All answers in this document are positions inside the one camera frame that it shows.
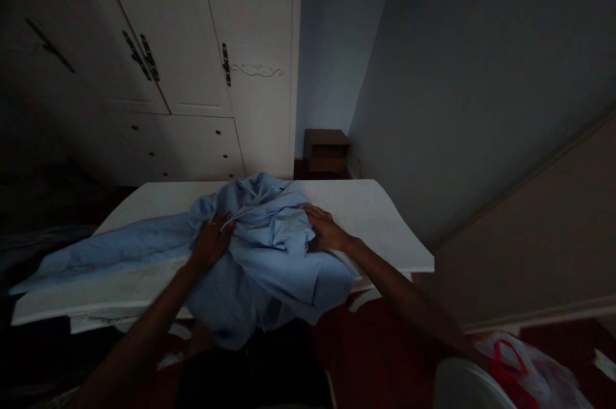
blue cloth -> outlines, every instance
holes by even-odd
[[[134,223],[47,256],[11,293],[184,255],[213,215],[230,211],[237,225],[227,251],[186,304],[220,346],[238,349],[256,327],[272,330],[296,317],[315,324],[350,292],[354,275],[344,263],[307,253],[314,232],[300,204],[308,201],[297,182],[264,173],[235,180],[187,214]]]

white table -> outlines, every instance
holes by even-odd
[[[226,183],[144,184],[118,205],[94,235],[148,218],[184,213],[197,198],[215,193]],[[343,229],[363,239],[403,274],[434,271],[433,256],[376,181],[300,181],[300,187],[313,205],[332,213]],[[372,286],[345,254],[335,255],[355,272],[353,291]],[[15,305],[12,324],[68,315],[71,331],[77,333],[134,320],[165,288],[187,256],[27,293]],[[183,308],[178,317],[191,316]]]

wardrobe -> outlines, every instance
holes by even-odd
[[[113,185],[293,176],[301,0],[2,0],[2,91]]]

cabinet handle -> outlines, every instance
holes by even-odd
[[[143,49],[146,52],[146,62],[150,66],[152,77],[154,77],[154,80],[159,82],[160,77],[158,76],[158,69],[156,68],[156,63],[154,62],[154,56],[152,55],[152,51],[150,51],[150,45],[148,44],[146,36],[143,33],[141,34],[141,43],[143,43]]]
[[[150,73],[146,69],[146,65],[141,60],[141,56],[139,56],[139,53],[137,52],[137,48],[135,48],[135,45],[133,44],[133,40],[130,39],[126,30],[122,31],[122,35],[124,35],[124,39],[126,40],[128,47],[130,48],[130,52],[131,52],[130,56],[133,58],[133,61],[139,64],[139,67],[141,67],[141,70],[143,71],[143,75],[145,75],[149,81],[152,81],[150,77]]]
[[[227,45],[223,43],[223,69],[227,76],[227,86],[231,86],[231,67],[229,67],[229,54],[227,53]]]
[[[75,73],[75,69],[73,69],[73,66],[66,60],[66,57],[64,57],[62,53],[58,51],[58,48],[56,48],[53,45],[53,43],[49,41],[49,39],[40,30],[40,28],[38,28],[36,24],[32,22],[31,20],[29,20],[27,17],[25,19],[28,25],[30,26],[30,28],[32,29],[32,31],[36,33],[37,37],[40,38],[41,41],[43,42],[43,45],[42,45],[43,49],[47,51],[48,53],[56,56],[58,59],[60,59],[60,62],[64,65],[64,67],[66,67],[69,70],[69,72]]]

forearm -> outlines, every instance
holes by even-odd
[[[135,386],[135,377],[151,365],[153,351],[169,331],[197,276],[190,262],[179,269],[165,290],[82,385],[69,407],[107,407]]]
[[[407,325],[419,329],[454,352],[484,366],[479,353],[454,321],[439,307],[430,303],[412,282],[363,241],[352,239],[345,253],[366,273],[383,298],[396,309]]]

